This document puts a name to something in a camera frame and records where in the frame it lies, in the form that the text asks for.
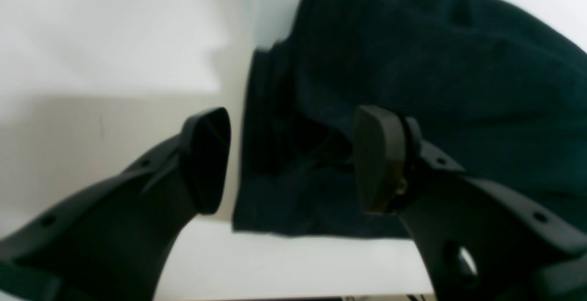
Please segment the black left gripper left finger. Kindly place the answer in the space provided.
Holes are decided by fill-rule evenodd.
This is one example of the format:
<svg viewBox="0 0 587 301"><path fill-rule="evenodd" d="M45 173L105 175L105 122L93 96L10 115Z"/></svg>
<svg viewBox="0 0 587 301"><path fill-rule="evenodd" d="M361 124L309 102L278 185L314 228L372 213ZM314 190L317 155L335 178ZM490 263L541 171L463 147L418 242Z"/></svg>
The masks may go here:
<svg viewBox="0 0 587 301"><path fill-rule="evenodd" d="M51 207L1 240L1 291L25 301L150 301L180 232L222 202L231 144L226 108L123 172Z"/></svg>

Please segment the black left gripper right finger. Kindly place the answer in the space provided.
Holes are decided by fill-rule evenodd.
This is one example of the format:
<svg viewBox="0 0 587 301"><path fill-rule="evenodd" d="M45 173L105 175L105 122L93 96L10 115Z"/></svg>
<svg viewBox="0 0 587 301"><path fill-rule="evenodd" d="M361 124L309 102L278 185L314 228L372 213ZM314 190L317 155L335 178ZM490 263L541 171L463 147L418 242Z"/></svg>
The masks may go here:
<svg viewBox="0 0 587 301"><path fill-rule="evenodd" d="M584 301L586 235L530 198L468 174L412 117L354 113L363 211L399 217L439 301Z"/></svg>

